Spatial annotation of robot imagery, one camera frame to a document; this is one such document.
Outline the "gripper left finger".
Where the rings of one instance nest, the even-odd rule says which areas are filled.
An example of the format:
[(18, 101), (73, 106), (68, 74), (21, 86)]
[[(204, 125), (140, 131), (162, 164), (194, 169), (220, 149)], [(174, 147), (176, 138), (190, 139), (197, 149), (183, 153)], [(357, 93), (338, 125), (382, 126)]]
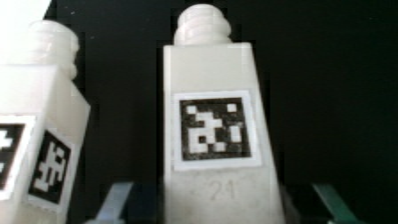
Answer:
[(121, 214), (132, 187), (132, 182), (117, 182), (112, 184), (96, 218), (87, 220), (84, 224), (126, 224), (126, 221), (121, 218)]

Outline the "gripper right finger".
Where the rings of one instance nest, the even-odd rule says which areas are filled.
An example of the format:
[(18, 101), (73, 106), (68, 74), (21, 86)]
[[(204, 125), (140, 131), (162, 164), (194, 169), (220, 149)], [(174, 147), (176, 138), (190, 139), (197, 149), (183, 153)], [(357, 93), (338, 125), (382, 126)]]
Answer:
[(332, 216), (327, 224), (368, 224), (357, 218), (332, 185), (316, 183), (313, 189)]

